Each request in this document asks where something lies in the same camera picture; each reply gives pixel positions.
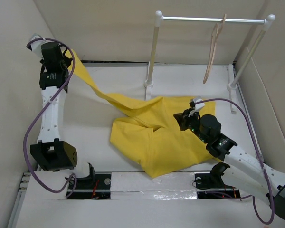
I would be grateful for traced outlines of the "yellow trousers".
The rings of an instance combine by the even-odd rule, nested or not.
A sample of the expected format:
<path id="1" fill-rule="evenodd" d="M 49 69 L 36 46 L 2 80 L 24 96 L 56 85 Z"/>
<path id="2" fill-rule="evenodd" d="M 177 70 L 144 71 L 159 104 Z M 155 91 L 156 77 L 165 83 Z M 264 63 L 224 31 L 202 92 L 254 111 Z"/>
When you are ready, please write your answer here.
<path id="1" fill-rule="evenodd" d="M 67 51 L 75 62 L 74 75 L 95 94 L 125 114 L 112 124 L 110 143 L 124 156 L 139 164 L 152 178 L 204 163 L 212 156 L 206 145 L 189 130 L 181 131 L 173 117 L 189 106 L 190 96 L 158 96 L 148 101 L 117 93 L 103 93 L 75 51 Z"/>

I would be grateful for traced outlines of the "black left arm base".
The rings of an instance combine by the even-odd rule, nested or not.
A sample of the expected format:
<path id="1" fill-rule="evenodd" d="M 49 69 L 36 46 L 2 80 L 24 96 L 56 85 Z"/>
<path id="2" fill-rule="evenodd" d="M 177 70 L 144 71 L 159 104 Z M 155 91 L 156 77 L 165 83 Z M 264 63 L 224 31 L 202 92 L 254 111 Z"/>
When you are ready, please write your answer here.
<path id="1" fill-rule="evenodd" d="M 111 172 L 95 172 L 92 164 L 89 164 L 89 174 L 77 178 L 74 187 L 74 180 L 71 180 L 66 192 L 69 200 L 109 200 L 111 198 Z"/>

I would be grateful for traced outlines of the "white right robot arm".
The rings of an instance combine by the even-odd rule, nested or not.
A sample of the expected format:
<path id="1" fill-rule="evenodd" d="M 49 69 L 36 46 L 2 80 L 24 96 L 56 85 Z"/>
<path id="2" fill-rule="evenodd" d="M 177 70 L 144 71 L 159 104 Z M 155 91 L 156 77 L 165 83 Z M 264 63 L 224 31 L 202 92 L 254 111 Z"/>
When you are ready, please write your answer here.
<path id="1" fill-rule="evenodd" d="M 180 130 L 190 130 L 206 150 L 219 159 L 210 175 L 211 184 L 236 187 L 258 198 L 285 220 L 285 173 L 279 172 L 245 152 L 237 143 L 221 133 L 221 124 L 211 114 L 201 116 L 192 108 L 173 115 Z"/>

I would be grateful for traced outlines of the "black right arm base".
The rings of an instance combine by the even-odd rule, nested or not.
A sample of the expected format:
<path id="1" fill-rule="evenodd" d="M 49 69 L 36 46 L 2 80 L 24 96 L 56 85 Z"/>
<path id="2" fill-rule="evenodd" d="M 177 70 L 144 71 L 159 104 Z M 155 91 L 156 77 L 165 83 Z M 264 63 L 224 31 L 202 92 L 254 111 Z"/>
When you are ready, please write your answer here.
<path id="1" fill-rule="evenodd" d="M 195 173 L 192 185 L 197 190 L 197 199 L 239 199 L 238 189 L 224 184 L 222 176 L 230 166 L 219 162 L 210 171 Z"/>

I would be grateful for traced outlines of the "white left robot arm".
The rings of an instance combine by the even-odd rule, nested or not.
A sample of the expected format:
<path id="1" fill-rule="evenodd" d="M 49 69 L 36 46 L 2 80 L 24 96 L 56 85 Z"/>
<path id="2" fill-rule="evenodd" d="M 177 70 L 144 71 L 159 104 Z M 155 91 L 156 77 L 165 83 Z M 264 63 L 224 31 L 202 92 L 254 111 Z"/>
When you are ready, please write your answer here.
<path id="1" fill-rule="evenodd" d="M 72 59 L 61 50 L 57 41 L 41 44 L 39 87 L 42 96 L 41 128 L 37 142 L 30 146 L 30 154 L 45 171 L 71 170 L 85 188 L 96 184 L 91 164 L 80 164 L 74 146 L 63 135 L 64 104 L 68 93 L 68 67 Z"/>

